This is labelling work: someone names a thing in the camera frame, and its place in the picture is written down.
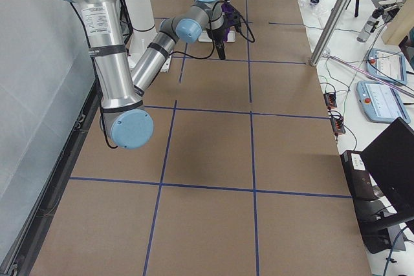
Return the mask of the purple towel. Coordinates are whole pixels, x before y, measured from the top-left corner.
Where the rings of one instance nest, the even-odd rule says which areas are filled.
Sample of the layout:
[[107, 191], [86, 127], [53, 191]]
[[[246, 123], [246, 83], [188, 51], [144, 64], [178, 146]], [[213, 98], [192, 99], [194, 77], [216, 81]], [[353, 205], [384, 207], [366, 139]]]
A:
[[230, 30], [238, 23], [238, 13], [228, 1], [222, 4], [222, 11], [226, 19], [226, 30]]

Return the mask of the white towel rack base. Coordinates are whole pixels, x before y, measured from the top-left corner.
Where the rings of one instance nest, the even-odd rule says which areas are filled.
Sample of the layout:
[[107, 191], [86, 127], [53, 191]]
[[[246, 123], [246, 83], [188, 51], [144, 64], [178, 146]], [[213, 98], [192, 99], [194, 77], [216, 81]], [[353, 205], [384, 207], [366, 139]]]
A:
[[[227, 34], [225, 42], [234, 43], [236, 41], [235, 31], [230, 30]], [[201, 43], [211, 43], [212, 39], [208, 36], [207, 31], [203, 30], [201, 35], [198, 38], [198, 42]]]

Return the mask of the far orange connector hub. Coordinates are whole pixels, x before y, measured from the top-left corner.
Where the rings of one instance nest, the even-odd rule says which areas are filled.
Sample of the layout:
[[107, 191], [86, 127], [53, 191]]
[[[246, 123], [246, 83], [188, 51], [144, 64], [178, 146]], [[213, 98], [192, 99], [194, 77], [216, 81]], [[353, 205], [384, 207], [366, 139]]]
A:
[[328, 110], [337, 108], [335, 86], [327, 82], [325, 84], [332, 87], [332, 91], [327, 91], [327, 88], [325, 88], [323, 92], [323, 98], [324, 98], [326, 107]]

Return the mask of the orange connector hub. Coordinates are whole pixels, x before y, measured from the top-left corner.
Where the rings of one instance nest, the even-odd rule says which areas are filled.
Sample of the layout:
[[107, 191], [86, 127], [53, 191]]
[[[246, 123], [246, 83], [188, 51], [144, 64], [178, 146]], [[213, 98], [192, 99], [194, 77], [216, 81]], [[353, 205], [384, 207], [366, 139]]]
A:
[[335, 86], [327, 82], [325, 84], [332, 87], [332, 91], [327, 91], [327, 88], [325, 88], [323, 92], [323, 98], [324, 98], [326, 107], [328, 110], [337, 108]]
[[330, 110], [328, 112], [331, 121], [332, 131], [335, 136], [339, 136], [346, 133], [344, 125], [344, 117], [338, 111]]

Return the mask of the near orange connector hub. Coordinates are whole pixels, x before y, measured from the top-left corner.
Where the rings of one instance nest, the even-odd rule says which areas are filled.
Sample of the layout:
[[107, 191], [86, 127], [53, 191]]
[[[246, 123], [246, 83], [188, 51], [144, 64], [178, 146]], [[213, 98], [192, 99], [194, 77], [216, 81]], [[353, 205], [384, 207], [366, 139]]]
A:
[[331, 121], [332, 131], [335, 136], [339, 136], [346, 133], [344, 125], [344, 117], [338, 111], [330, 110], [328, 112]]

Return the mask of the clear water bottle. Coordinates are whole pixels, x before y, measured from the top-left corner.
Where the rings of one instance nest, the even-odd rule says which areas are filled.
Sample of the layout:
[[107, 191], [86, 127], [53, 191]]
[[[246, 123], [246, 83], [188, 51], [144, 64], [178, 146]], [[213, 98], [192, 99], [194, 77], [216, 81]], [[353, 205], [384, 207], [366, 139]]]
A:
[[370, 35], [376, 30], [379, 24], [379, 18], [383, 14], [384, 9], [382, 7], [378, 7], [373, 11], [357, 36], [358, 42], [365, 43], [369, 39]]

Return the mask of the near teach pendant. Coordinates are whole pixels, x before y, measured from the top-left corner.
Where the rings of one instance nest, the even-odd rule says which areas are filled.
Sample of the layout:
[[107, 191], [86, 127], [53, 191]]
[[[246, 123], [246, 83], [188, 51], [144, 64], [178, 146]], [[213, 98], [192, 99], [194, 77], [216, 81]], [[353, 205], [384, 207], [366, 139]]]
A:
[[399, 96], [391, 87], [379, 82], [359, 81], [356, 84], [358, 101], [370, 122], [392, 123], [402, 118], [411, 123], [411, 118]]

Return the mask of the teach pendant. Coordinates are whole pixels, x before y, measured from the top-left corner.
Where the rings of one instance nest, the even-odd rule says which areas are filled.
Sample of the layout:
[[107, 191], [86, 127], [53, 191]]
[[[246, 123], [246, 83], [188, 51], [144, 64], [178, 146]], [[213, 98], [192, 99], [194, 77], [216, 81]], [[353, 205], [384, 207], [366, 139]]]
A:
[[367, 71], [376, 78], [394, 84], [408, 82], [406, 60], [401, 52], [389, 52], [373, 48], [367, 60]]
[[391, 87], [379, 82], [359, 81], [356, 84], [358, 101], [370, 122], [392, 123], [402, 118], [411, 123], [411, 118], [399, 96]]

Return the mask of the far teach pendant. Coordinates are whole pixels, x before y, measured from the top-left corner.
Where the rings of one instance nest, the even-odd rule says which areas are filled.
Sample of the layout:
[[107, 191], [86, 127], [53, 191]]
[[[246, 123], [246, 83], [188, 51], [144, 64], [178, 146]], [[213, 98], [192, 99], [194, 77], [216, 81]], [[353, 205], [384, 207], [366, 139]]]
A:
[[367, 71], [376, 78], [394, 84], [408, 82], [406, 60], [401, 52], [389, 52], [373, 48], [367, 60]]

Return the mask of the wooden board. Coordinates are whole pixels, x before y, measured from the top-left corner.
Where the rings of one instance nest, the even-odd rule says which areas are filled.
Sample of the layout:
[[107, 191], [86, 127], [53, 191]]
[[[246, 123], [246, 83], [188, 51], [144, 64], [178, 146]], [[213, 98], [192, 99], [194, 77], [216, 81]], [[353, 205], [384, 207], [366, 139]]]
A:
[[406, 0], [395, 18], [388, 24], [382, 34], [382, 41], [386, 45], [398, 45], [413, 28], [413, 0]]

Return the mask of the black laptop on stand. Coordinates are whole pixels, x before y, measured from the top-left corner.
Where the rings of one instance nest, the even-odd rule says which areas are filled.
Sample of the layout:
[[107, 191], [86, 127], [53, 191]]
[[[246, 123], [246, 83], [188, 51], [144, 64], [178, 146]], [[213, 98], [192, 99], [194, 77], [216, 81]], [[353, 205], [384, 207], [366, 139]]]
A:
[[340, 158], [369, 252], [405, 250], [398, 232], [413, 229], [413, 129], [398, 117], [363, 151]]

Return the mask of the grey aluminium post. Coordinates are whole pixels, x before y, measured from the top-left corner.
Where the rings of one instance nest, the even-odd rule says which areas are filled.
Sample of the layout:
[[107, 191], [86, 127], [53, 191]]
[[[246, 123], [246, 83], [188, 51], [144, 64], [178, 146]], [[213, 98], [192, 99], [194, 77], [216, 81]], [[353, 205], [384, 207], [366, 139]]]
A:
[[323, 32], [321, 33], [321, 36], [314, 48], [314, 51], [312, 53], [312, 56], [310, 58], [310, 65], [315, 67], [319, 60], [321, 59], [325, 48], [327, 47], [334, 30], [339, 22], [340, 16], [342, 12], [345, 9], [346, 4], [350, 0], [337, 0], [334, 4], [333, 9], [331, 10], [331, 14], [327, 20], [327, 23], [323, 29]]

